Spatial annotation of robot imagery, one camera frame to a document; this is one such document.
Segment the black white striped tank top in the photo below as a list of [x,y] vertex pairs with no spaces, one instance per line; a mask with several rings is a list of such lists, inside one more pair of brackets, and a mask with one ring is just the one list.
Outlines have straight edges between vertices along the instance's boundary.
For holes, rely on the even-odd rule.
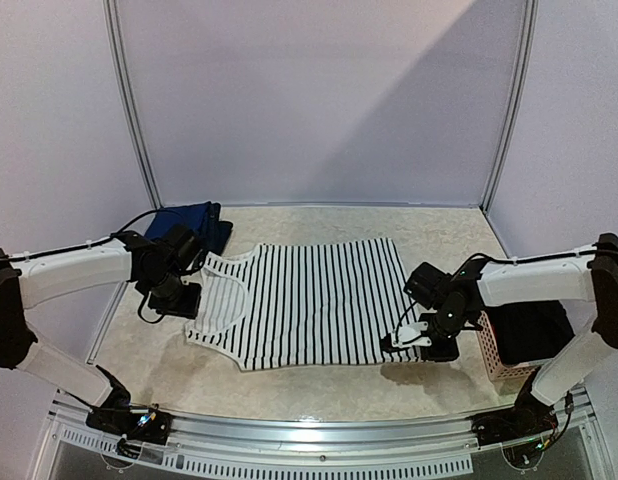
[[185,340],[242,371],[421,359],[417,346],[392,353],[380,346],[397,326],[417,319],[389,238],[258,244],[234,257],[208,255],[199,276],[200,311],[185,324]]

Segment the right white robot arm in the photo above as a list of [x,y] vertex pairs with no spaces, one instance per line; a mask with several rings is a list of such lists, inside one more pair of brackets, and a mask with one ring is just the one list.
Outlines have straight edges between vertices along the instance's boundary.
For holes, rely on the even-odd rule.
[[476,254],[454,274],[420,264],[404,287],[426,311],[400,321],[388,343],[397,349],[434,347],[454,339],[488,307],[540,301],[592,302],[596,316],[536,373],[529,394],[506,415],[506,427],[526,436],[555,404],[618,351],[618,236],[603,233],[583,247],[538,257],[493,259]]

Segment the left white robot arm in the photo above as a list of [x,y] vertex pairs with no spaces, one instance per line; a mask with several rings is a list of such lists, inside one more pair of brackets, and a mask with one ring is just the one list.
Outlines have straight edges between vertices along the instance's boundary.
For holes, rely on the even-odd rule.
[[0,368],[37,376],[97,409],[117,434],[137,426],[130,394],[109,372],[88,366],[53,346],[27,323],[26,311],[96,286],[132,284],[140,308],[158,317],[193,319],[201,286],[188,282],[207,254],[205,242],[184,225],[148,239],[120,230],[95,242],[17,256],[0,249]]

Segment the pink perforated laundry basket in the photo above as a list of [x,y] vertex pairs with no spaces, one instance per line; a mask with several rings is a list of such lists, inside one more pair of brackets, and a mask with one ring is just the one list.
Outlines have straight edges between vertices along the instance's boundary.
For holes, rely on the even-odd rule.
[[477,332],[477,339],[487,376],[492,383],[526,379],[544,363],[543,360],[535,360],[518,364],[505,364],[498,353],[496,336],[485,312],[481,313],[478,323],[482,329]]

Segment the folded blue garment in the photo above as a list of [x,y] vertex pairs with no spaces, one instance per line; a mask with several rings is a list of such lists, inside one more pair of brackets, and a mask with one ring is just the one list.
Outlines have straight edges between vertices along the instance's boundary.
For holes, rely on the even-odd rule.
[[222,255],[233,231],[233,223],[222,220],[221,204],[207,201],[178,207],[161,208],[144,236],[154,240],[164,236],[174,225],[184,225],[205,241],[207,249]]

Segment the black garment in basket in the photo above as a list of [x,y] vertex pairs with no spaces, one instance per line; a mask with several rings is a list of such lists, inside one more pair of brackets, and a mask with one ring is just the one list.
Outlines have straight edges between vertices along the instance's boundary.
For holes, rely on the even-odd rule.
[[485,313],[505,365],[551,359],[575,336],[560,301],[487,307]]

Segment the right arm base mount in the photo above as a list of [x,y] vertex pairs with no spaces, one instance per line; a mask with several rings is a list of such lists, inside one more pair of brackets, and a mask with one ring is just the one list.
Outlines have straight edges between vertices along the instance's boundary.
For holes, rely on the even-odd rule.
[[475,414],[469,417],[471,431],[477,436],[480,446],[491,445],[540,435],[550,431],[545,440],[540,440],[536,450],[545,450],[558,441],[567,430],[574,410],[573,395],[568,391],[564,397],[567,419],[559,428],[553,406],[545,405],[529,391],[520,392],[512,407]]

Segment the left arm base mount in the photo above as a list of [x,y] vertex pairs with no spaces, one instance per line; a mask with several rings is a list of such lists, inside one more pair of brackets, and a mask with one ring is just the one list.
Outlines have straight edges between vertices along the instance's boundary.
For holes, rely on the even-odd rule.
[[131,402],[130,392],[104,368],[97,366],[112,391],[100,406],[90,408],[86,425],[101,432],[125,436],[156,445],[165,445],[171,433],[174,416],[157,406],[139,406]]

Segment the aluminium front rail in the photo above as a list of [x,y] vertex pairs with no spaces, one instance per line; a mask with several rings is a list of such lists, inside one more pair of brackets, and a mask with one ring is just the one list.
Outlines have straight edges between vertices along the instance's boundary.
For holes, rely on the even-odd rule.
[[468,414],[327,423],[178,413],[165,445],[117,453],[116,437],[86,426],[86,410],[57,395],[33,479],[611,479],[614,470],[587,392],[576,389],[561,438],[484,444]]

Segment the left aluminium corner post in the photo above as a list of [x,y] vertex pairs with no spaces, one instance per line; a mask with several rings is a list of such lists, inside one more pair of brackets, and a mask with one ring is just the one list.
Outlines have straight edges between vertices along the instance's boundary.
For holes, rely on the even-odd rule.
[[160,193],[151,165],[148,147],[142,131],[133,85],[126,58],[119,2],[104,0],[105,24],[113,60],[114,72],[132,148],[140,170],[141,179],[152,207],[162,205]]

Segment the aluminium corner post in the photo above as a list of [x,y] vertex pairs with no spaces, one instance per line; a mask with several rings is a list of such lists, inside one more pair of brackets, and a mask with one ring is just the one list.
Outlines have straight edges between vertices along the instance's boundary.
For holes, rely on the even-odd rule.
[[485,217],[489,216],[495,201],[508,151],[513,139],[517,117],[521,108],[524,86],[533,48],[538,7],[539,2],[536,0],[528,0],[524,2],[519,40],[506,103],[505,117],[497,142],[497,149],[492,168],[489,173],[480,203],[480,210]]
[[141,179],[152,207],[162,205],[160,193],[151,165],[148,147],[142,131],[133,85],[126,58],[119,2],[104,0],[105,24],[113,60],[114,72],[132,148],[140,170]]

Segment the right aluminium corner post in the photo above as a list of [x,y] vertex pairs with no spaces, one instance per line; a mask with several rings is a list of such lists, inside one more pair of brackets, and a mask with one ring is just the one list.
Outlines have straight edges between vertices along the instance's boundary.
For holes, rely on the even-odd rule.
[[485,217],[489,216],[495,201],[508,151],[513,139],[517,117],[521,108],[524,86],[533,48],[538,7],[539,2],[536,0],[528,0],[524,2],[519,40],[506,103],[505,117],[497,142],[497,149],[492,168],[489,173],[480,203],[480,210]]

